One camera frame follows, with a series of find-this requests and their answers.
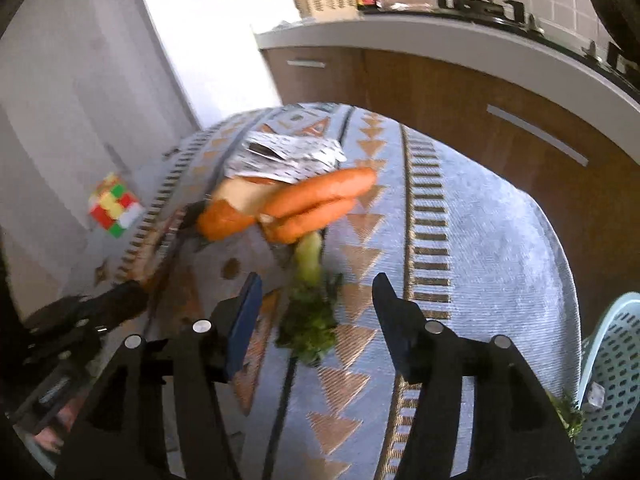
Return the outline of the green leafy vegetable scrap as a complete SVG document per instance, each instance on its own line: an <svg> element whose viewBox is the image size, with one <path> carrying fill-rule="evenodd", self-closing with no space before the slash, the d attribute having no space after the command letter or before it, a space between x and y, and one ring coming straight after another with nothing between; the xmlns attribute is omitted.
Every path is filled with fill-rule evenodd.
<svg viewBox="0 0 640 480"><path fill-rule="evenodd" d="M318 367L337 340L335 307L343 274L322 264L324 239L319 231L304 235L294 249L294 276L276 345L308 367Z"/></svg>

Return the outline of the light blue perforated trash basket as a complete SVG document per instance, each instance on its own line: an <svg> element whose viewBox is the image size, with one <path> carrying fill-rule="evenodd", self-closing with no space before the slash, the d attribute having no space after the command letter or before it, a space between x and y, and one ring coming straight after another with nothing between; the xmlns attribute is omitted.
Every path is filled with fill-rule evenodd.
<svg viewBox="0 0 640 480"><path fill-rule="evenodd" d="M586 479L611 479L629 458L626 478L639 477L639 295L626 292L582 342L579 407L585 414L574 440Z"/></svg>

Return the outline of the orange carrot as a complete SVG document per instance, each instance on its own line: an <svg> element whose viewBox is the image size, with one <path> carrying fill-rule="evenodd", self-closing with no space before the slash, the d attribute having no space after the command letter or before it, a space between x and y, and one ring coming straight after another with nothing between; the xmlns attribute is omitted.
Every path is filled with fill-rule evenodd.
<svg viewBox="0 0 640 480"><path fill-rule="evenodd" d="M377 180L378 174L370 167L347 168L320 174L274 193L259 209L259 215L283 219L334 200L357 198L368 192Z"/></svg>
<svg viewBox="0 0 640 480"><path fill-rule="evenodd" d="M356 198L334 200L286 219L264 224L262 230L270 243L294 244L305 235L322 230L330 223L344 217L356 206L356 203Z"/></svg>

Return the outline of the grey patterned tablecloth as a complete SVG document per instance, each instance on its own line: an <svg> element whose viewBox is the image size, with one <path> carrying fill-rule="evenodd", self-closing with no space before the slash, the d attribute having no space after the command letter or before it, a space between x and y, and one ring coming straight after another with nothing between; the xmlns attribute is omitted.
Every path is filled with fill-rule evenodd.
<svg viewBox="0 0 640 480"><path fill-rule="evenodd" d="M99 287L141 269L160 224L221 179L247 133L322 136L376 185L324 236L323 262L342 274L337 341L316 367L276 345L291 253L258 226L214 244L191 243L182 284L204 310L233 296L247 273L267 300L242 372L219 390L224 423L245 479L389 479L410 431L417 388L396 377L371 304L385 273L399 296L458 335L509 336L540 382L574 394L580 335L563 249L524 192L452 148L359 107L314 103L232 116L183 140L143 169L145 215L112 237L93 231L88 269Z"/></svg>

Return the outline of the colourful rubik's cube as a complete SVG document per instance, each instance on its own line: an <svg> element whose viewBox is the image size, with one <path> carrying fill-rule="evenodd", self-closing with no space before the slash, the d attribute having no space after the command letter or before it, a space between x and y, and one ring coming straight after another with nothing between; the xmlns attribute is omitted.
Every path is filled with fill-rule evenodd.
<svg viewBox="0 0 640 480"><path fill-rule="evenodd" d="M114 238L123 236L143 213L142 203L118 174L108 174L88 200L89 217Z"/></svg>

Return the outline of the crumpled silver foil wrapper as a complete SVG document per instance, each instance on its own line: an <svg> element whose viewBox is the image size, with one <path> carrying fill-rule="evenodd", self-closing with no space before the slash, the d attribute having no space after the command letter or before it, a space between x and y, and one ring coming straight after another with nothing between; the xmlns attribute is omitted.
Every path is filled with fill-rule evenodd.
<svg viewBox="0 0 640 480"><path fill-rule="evenodd" d="M337 170L346 160L334 139L251 131L224 163L224 175L294 184Z"/></svg>

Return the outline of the wooden base cabinets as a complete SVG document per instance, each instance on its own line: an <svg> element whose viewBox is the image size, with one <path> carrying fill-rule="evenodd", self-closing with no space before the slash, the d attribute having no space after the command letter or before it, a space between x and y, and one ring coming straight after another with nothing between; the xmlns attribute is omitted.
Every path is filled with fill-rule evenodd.
<svg viewBox="0 0 640 480"><path fill-rule="evenodd" d="M262 50L283 103L352 104L454 148L528 193L574 275L582 330L639 288L639 166L563 107L478 70L345 47Z"/></svg>

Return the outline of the black glass gas stove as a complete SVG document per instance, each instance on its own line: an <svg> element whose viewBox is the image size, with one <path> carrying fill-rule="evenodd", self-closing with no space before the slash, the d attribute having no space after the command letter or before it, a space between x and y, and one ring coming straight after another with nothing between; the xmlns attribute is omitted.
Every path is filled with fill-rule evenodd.
<svg viewBox="0 0 640 480"><path fill-rule="evenodd" d="M520 0L436 0L434 13L483 24L528 37L562 53L573 55L595 70L604 70L639 90L639 63L612 39L599 44L591 35L571 32L533 14Z"/></svg>

